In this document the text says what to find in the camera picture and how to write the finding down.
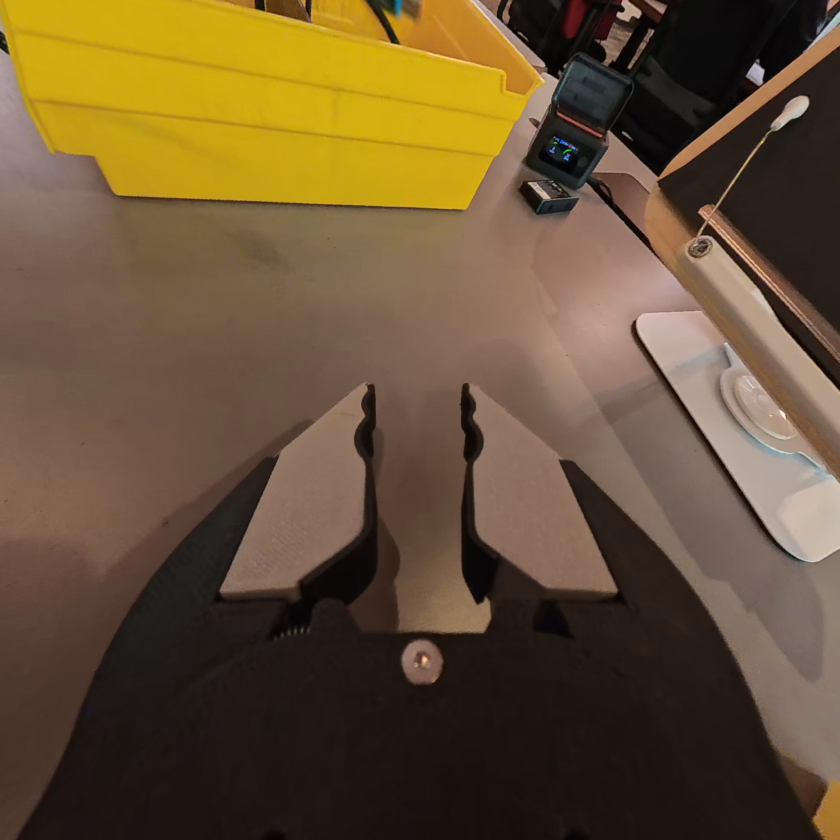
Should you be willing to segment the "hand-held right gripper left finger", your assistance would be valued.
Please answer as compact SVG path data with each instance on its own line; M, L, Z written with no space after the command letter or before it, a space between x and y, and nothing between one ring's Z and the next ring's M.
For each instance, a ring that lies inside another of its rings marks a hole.
M375 387L363 383L284 447L219 594L352 603L377 571Z

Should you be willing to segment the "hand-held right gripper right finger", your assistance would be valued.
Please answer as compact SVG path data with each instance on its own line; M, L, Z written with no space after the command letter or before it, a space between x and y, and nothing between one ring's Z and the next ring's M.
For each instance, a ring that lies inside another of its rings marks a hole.
M474 383L460 418L461 568L474 602L617 596L559 454Z

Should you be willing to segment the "yellow plastic bin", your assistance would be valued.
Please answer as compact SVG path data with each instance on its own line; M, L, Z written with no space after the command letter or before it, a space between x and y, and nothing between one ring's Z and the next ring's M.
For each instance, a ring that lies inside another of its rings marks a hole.
M476 2L2 2L51 152L120 196L466 209L543 84Z

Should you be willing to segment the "white board stand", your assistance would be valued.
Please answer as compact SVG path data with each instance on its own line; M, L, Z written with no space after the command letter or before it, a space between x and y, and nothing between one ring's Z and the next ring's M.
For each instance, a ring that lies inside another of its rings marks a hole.
M700 310L645 313L637 337L773 541L838 554L838 386L719 243L678 263Z

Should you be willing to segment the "yellow object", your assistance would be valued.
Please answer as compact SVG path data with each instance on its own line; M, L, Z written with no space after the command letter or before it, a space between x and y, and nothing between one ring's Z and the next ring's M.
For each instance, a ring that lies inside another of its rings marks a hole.
M838 780L830 782L814 814L813 823L821 839L840 838L839 790Z

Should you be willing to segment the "black battery charging case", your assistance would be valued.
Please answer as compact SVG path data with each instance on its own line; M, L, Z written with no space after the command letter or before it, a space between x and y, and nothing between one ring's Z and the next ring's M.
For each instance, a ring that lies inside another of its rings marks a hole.
M610 147L610 130L634 92L633 79L584 53L560 75L526 165L564 188L588 182Z

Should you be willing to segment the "black office chair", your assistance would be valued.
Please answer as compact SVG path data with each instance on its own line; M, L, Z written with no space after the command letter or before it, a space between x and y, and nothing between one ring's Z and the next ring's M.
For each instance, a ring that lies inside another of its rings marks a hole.
M829 6L827 1L668 2L632 68L633 93L612 132L661 175L678 152L738 103L754 65L767 82L814 43Z

